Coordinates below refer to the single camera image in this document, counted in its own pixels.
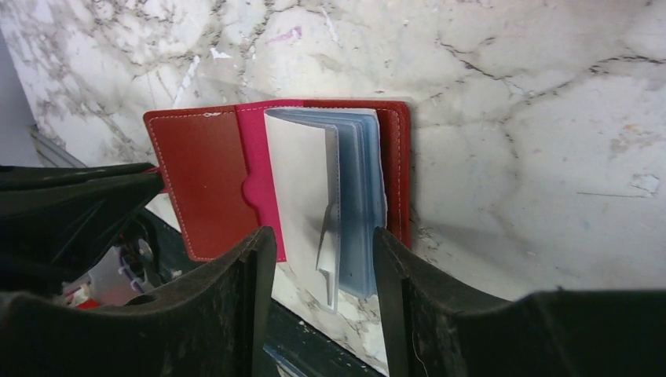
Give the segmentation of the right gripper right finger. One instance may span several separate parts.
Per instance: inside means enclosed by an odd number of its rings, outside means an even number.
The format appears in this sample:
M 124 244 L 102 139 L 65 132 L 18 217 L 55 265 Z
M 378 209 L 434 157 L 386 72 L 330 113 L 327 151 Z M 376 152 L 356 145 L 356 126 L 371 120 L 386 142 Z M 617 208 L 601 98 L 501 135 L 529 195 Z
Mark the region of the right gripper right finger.
M 475 289 L 375 230 L 373 259 L 392 376 L 662 376 L 665 293 Z

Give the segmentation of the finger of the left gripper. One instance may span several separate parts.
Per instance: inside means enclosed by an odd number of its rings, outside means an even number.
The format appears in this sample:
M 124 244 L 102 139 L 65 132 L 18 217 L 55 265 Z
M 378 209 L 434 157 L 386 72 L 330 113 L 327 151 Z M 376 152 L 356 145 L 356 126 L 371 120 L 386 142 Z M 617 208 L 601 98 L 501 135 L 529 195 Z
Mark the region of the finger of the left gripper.
M 1 289 L 57 295 L 165 185 L 150 163 L 1 168 Z

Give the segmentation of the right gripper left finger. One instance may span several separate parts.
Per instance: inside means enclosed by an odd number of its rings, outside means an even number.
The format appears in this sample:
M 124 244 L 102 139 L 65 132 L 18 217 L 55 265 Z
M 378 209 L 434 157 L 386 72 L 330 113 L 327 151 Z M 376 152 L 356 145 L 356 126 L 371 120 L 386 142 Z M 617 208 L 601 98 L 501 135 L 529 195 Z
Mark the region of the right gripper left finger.
M 276 238 L 260 227 L 219 258 L 124 306 L 1 296 L 4 376 L 263 376 Z

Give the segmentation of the red leather card holder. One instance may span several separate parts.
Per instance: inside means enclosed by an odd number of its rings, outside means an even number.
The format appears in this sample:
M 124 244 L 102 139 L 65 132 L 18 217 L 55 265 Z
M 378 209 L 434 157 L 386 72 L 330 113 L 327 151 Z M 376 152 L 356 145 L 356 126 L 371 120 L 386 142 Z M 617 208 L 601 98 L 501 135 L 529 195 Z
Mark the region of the red leather card holder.
M 372 236 L 411 239 L 411 114 L 403 101 L 278 99 L 145 114 L 188 255 L 252 229 L 329 309 L 376 293 Z

